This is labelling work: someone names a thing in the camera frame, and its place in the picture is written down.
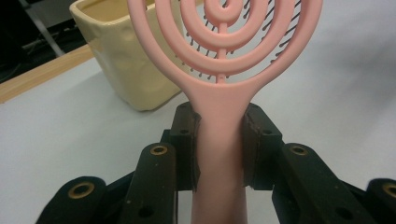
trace cream ceramic planter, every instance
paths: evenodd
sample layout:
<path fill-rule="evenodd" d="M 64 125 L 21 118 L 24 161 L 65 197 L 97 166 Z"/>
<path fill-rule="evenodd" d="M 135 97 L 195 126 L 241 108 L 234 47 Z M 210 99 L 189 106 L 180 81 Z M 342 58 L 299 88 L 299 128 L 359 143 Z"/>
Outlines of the cream ceramic planter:
<path fill-rule="evenodd" d="M 153 21 L 151 27 L 157 41 L 170 58 L 177 60 L 162 38 L 153 0 L 147 2 L 148 20 Z M 176 7 L 178 1 L 172 2 Z M 70 6 L 70 11 L 109 83 L 134 109 L 154 109 L 180 92 L 141 48 L 126 0 L 78 0 Z"/>

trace table surface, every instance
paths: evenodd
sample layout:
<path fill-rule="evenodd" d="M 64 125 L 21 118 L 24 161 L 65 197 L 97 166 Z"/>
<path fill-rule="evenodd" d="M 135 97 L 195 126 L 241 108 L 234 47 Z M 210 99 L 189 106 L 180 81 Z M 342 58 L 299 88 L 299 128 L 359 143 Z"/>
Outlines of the table surface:
<path fill-rule="evenodd" d="M 395 8 L 390 0 L 325 1 L 303 54 L 252 100 L 286 143 L 312 147 L 362 189 L 373 178 L 396 179 Z M 156 110 L 132 110 L 87 46 L 1 84 L 0 99 L 0 223 L 34 223 L 73 178 L 111 183 L 132 172 L 188 100 L 181 93 Z M 277 223 L 270 197 L 247 190 L 250 223 Z M 188 223 L 191 194 L 179 204 Z"/>

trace wooden table edge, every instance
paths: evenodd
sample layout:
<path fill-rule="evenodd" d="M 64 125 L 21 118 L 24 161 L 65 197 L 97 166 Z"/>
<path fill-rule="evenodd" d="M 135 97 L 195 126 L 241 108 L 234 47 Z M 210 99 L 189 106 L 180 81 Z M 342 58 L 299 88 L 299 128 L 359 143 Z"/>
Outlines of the wooden table edge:
<path fill-rule="evenodd" d="M 48 63 L 0 84 L 0 104 L 38 86 L 61 73 L 76 67 L 92 58 L 88 45 L 72 50 Z"/>

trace background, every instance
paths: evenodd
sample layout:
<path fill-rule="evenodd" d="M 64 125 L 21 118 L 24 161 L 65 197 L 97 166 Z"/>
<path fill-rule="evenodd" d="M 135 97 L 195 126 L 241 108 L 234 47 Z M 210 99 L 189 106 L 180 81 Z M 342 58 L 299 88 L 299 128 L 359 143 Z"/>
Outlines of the background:
<path fill-rule="evenodd" d="M 324 1 L 303 54 L 252 101 L 286 143 L 312 147 L 361 189 L 396 179 L 395 10 L 391 0 Z M 109 184 L 132 172 L 186 101 L 181 93 L 155 111 L 133 111 L 92 59 L 0 105 L 0 223 L 34 223 L 76 177 Z M 278 223 L 271 192 L 249 189 L 247 203 L 249 223 Z M 189 223 L 190 207 L 191 193 L 180 193 L 179 223 Z"/>

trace black object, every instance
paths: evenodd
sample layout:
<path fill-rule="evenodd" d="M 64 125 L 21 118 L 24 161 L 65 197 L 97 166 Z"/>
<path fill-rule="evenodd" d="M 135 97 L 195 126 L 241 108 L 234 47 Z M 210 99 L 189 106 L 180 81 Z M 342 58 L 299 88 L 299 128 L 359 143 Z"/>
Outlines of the black object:
<path fill-rule="evenodd" d="M 108 186 L 84 176 L 66 183 L 37 223 L 177 223 L 177 192 L 195 190 L 199 179 L 198 125 L 191 105 L 180 105 L 172 129 L 143 150 L 134 173 Z M 312 148 L 285 145 L 254 104 L 244 117 L 243 143 L 245 184 L 273 191 L 281 224 L 396 223 L 395 180 L 374 179 L 366 191 L 339 180 Z"/>

